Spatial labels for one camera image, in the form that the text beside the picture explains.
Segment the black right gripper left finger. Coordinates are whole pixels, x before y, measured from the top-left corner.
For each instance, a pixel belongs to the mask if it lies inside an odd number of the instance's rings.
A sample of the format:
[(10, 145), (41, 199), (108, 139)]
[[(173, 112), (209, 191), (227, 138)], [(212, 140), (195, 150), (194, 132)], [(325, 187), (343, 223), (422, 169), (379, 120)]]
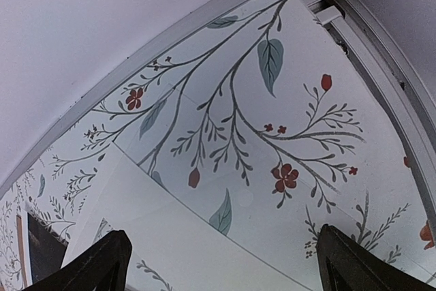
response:
[(49, 277), (27, 291), (123, 291), (132, 244), (123, 230), (113, 230)]

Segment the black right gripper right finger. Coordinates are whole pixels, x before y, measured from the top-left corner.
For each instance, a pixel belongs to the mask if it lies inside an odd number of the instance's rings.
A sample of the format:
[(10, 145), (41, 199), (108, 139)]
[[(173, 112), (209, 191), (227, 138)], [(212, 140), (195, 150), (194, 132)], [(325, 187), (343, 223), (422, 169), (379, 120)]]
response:
[(323, 290), (413, 291), (435, 288), (383, 262), (334, 226), (320, 230), (317, 261)]

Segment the cat photo white border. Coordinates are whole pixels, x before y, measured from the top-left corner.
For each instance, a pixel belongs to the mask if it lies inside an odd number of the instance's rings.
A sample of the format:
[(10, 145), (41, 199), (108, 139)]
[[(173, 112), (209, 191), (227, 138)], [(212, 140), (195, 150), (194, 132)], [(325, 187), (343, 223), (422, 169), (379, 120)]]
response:
[(91, 246), (102, 219), (176, 290), (304, 290), (222, 235), (159, 186), (117, 147), (92, 182), (63, 265)]

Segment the clear acrylic sheet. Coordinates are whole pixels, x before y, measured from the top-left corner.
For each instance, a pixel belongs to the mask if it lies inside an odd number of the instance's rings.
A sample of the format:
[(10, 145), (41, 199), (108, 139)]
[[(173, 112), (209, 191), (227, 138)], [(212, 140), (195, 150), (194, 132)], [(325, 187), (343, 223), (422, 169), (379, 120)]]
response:
[(117, 141), (220, 233), (319, 290), (334, 224), (395, 268), (429, 278), (431, 252), (401, 139), (358, 77), (148, 67), (122, 87)]

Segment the light wooden picture frame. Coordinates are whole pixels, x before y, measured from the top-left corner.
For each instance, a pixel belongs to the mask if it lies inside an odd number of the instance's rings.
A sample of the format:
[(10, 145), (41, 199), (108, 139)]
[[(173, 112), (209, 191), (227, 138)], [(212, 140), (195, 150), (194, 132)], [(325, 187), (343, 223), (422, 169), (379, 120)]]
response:
[(27, 279), (25, 235), (23, 232), (23, 220), (19, 214), (16, 215), (16, 229), (18, 235), (18, 253), (20, 258), (21, 276), (22, 276), (23, 288), (25, 289), (29, 286), (29, 282)]

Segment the floral patterned table cover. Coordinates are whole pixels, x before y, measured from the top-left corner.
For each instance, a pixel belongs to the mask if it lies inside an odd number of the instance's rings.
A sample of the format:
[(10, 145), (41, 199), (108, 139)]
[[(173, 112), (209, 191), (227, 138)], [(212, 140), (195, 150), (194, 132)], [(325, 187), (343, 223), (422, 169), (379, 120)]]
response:
[(1, 287), (23, 290), (113, 230), (130, 290), (320, 290), (341, 229), (431, 286), (409, 157), (303, 0), (250, 0), (146, 62), (1, 200)]

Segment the right aluminium corner post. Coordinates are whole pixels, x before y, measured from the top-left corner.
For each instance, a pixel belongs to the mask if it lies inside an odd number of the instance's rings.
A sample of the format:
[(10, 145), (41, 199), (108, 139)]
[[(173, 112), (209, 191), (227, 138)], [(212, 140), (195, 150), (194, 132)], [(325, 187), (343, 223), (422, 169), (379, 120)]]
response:
[(403, 51), (361, 0), (319, 0), (334, 8), (330, 32), (399, 135), (431, 232), (435, 231), (435, 101)]

